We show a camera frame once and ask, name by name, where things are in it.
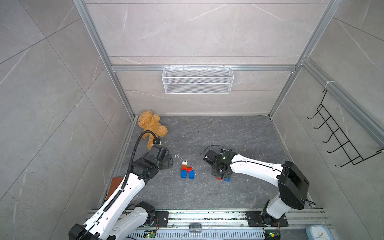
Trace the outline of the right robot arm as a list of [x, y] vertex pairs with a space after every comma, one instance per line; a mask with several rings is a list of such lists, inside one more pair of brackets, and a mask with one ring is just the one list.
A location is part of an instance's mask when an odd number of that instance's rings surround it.
[[276, 226], [289, 210], [302, 210], [306, 202], [313, 203], [307, 198], [310, 182], [293, 162], [266, 163], [224, 149], [220, 153], [208, 150], [203, 160], [212, 167], [212, 175], [223, 181], [229, 180], [233, 173], [244, 174], [279, 189], [260, 213], [260, 220], [265, 225]]

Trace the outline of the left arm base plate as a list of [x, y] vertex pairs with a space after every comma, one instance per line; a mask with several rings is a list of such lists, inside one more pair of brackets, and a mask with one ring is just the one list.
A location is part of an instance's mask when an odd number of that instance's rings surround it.
[[144, 227], [160, 227], [166, 228], [169, 221], [168, 211], [154, 211], [148, 214], [147, 221], [143, 225]]

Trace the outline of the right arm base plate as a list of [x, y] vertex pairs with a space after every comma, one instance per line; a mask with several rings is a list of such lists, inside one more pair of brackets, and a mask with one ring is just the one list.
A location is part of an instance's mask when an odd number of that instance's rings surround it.
[[245, 218], [248, 221], [249, 227], [264, 227], [265, 225], [272, 227], [289, 226], [285, 214], [283, 214], [279, 219], [275, 219], [263, 211], [246, 211]]

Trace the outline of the blue lego brick bottom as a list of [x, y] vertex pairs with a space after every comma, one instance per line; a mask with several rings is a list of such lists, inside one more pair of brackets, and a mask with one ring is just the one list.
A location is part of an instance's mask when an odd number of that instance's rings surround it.
[[188, 177], [189, 177], [189, 179], [194, 179], [195, 178], [195, 171], [189, 171]]

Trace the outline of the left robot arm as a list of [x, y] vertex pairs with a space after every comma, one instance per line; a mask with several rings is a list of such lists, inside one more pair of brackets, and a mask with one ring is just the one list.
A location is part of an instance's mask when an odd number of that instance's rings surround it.
[[69, 231], [71, 240], [123, 240], [140, 226], [150, 226], [155, 220], [155, 208], [141, 202], [128, 214], [123, 215], [133, 198], [153, 179], [159, 170], [170, 169], [173, 160], [161, 140], [152, 131], [140, 134], [154, 137], [152, 149], [135, 160], [131, 155], [127, 173], [111, 197], [83, 225], [75, 224]]

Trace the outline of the red long lego brick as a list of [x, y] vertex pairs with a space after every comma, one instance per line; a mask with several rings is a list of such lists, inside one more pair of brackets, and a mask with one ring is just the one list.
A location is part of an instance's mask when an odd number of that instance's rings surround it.
[[189, 171], [192, 171], [192, 170], [193, 170], [193, 168], [191, 168], [191, 167], [182, 167], [182, 171], [189, 172]]

